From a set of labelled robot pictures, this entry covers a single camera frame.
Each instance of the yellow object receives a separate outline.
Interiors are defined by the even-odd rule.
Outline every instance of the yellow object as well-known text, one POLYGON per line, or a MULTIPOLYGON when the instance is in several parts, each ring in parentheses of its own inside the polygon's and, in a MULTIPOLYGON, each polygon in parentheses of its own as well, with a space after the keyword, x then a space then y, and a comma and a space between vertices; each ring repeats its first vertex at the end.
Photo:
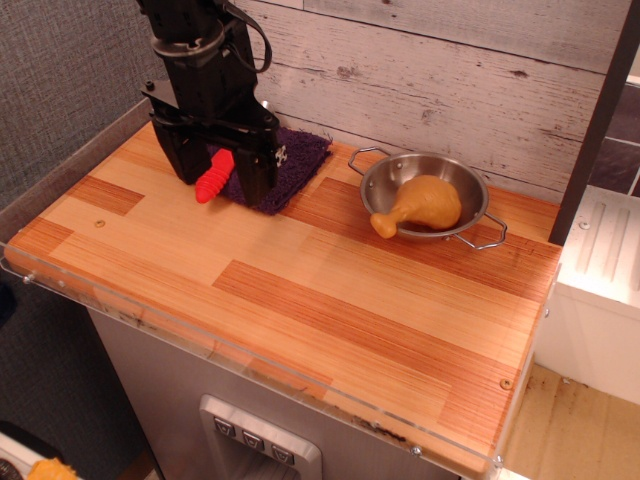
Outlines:
POLYGON ((391 238, 398 233, 398 223, 446 230, 458 222, 461 213, 462 204, 453 185, 434 175, 419 175, 400 186, 388 214, 374 213, 370 221, 378 235, 391 238))
POLYGON ((76 472, 57 458, 40 460, 33 464, 27 480, 76 480, 76 472))

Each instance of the stainless steel pot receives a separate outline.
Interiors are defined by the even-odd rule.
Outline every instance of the stainless steel pot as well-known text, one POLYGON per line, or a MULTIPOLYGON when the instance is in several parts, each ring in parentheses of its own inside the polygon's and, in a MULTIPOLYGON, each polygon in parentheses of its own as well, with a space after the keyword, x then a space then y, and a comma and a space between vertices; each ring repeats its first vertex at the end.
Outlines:
POLYGON ((369 213, 389 213, 396 198, 400 185, 418 175, 435 175, 451 183, 460 197, 462 214, 453 228, 445 231, 410 222, 398 225, 398 235, 413 240, 433 240, 438 238, 456 237, 476 250, 497 247, 504 243, 507 225, 499 218, 487 213, 489 192, 484 181, 474 170, 463 163, 432 153, 403 153, 390 155, 380 147, 368 147, 356 150, 351 155, 349 166, 363 176, 360 184, 362 203, 369 213), (387 155, 363 172, 355 165, 358 154, 377 150, 387 155), (501 227, 500 239, 486 245, 475 245, 460 233, 475 225, 482 216, 487 216, 501 227))

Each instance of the wood grain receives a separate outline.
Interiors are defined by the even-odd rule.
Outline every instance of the wood grain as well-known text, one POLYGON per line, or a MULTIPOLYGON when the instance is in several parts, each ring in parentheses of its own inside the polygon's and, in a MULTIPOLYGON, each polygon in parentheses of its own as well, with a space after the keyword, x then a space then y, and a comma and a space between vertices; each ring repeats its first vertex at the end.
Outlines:
MULTIPOLYGON (((485 251, 384 241, 353 147, 331 151, 271 217, 197 204, 147 125, 5 253, 81 303, 480 476, 518 395, 500 382, 517 384, 555 273, 560 248, 544 239, 557 206, 492 189, 489 211, 511 224, 485 251)), ((498 234, 483 220, 465 235, 498 234)))
POLYGON ((312 12, 606 73, 630 2, 305 0, 312 12))
POLYGON ((273 45, 274 65, 260 76, 257 95, 279 113, 315 125, 315 133, 367 141, 359 146, 382 142, 457 158, 490 184, 494 176, 496 185, 509 179, 519 193, 545 192, 546 200, 560 202, 601 73, 237 3, 259 20, 273 45))

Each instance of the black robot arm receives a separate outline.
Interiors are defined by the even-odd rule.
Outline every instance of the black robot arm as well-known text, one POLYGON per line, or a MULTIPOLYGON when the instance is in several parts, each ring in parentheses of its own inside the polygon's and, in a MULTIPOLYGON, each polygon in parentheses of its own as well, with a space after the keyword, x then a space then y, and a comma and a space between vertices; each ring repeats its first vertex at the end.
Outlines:
POLYGON ((233 153, 247 205, 276 185, 282 155, 278 119, 254 96, 271 46, 260 26, 227 0, 137 0, 151 22, 152 46, 169 81, 149 81, 156 136, 176 175, 192 184, 211 166, 208 145, 233 153), (264 39, 255 66, 249 32, 264 39))

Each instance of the purple scouring pad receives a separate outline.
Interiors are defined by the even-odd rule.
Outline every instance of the purple scouring pad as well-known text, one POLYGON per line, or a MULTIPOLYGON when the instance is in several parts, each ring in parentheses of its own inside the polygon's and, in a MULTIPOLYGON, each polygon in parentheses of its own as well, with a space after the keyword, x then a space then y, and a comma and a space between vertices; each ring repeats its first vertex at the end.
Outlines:
MULTIPOLYGON (((318 172, 331 152, 327 149, 331 140, 312 133, 280 128, 279 142, 287 148, 287 161, 278 170, 278 184, 255 207, 268 215, 282 211, 291 198, 298 193, 318 172)), ((234 171, 220 192, 240 205, 246 205, 238 174, 234 171)))

